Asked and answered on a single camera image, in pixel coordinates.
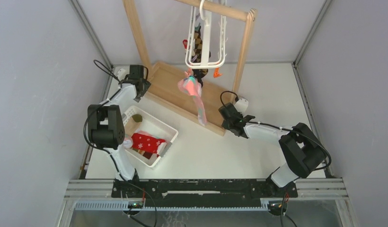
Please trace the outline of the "white perforated plastic basket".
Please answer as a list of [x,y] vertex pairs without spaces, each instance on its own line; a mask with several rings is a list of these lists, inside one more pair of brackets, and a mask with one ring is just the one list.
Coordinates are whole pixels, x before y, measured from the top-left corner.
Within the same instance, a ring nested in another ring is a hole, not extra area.
[[132,136],[128,136],[125,134],[125,139],[123,141],[123,148],[125,149],[127,154],[139,160],[147,167],[155,168],[155,166],[165,156],[166,152],[171,147],[172,143],[176,140],[178,136],[178,131],[136,106],[129,107],[122,114],[124,125],[127,123],[129,118],[134,114],[140,114],[143,117],[143,121],[139,129],[135,133],[145,134],[148,136],[155,137],[157,139],[164,139],[166,141],[166,144],[161,145],[161,150],[159,151],[158,154],[152,154],[149,152],[132,148],[132,145],[133,145]]

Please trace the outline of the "pink sock with green patch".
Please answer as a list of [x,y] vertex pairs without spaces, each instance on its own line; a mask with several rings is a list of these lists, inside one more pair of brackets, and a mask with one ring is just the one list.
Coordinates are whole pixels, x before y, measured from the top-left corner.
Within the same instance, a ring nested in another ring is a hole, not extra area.
[[189,95],[197,109],[198,122],[205,126],[207,124],[207,118],[205,113],[205,107],[202,101],[202,87],[197,79],[193,76],[193,71],[189,68],[184,72],[185,77],[177,83],[178,89]]

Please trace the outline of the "white plastic clip hanger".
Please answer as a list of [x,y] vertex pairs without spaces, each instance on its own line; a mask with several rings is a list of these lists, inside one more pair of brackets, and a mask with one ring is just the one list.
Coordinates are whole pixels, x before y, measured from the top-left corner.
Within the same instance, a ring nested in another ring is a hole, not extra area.
[[[185,64],[191,69],[215,69],[221,67],[225,63],[226,59],[226,16],[221,15],[219,21],[220,37],[219,37],[219,50],[217,53],[217,61],[211,62],[211,31],[212,31],[212,13],[204,9],[205,1],[200,1],[198,7],[192,6],[191,8],[191,20],[189,26],[188,39],[185,52]],[[203,41],[202,57],[200,63],[193,63],[197,56],[194,55],[194,28],[201,24],[201,38]]]

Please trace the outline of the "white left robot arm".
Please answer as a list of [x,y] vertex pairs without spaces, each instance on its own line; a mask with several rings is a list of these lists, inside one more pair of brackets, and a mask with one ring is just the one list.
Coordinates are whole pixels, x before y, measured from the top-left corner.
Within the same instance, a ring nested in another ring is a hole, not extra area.
[[136,170],[123,148],[125,128],[122,115],[148,91],[151,86],[148,81],[149,70],[143,65],[130,65],[127,75],[119,79],[100,61],[94,60],[94,64],[115,79],[118,88],[106,100],[88,106],[83,126],[84,139],[90,147],[109,155],[116,168],[116,175],[126,181],[123,184],[124,193],[136,197],[141,192],[141,184],[133,180]]

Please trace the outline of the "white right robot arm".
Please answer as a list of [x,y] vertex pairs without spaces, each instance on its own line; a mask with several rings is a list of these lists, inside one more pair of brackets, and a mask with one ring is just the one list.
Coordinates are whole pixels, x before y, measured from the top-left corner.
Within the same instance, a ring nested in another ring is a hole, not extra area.
[[264,140],[280,147],[285,164],[270,174],[266,185],[267,192],[273,197],[284,193],[289,183],[299,178],[307,178],[329,157],[326,149],[304,123],[287,129],[255,122],[254,116],[243,116],[232,103],[223,104],[219,112],[223,118],[222,127],[234,135]]

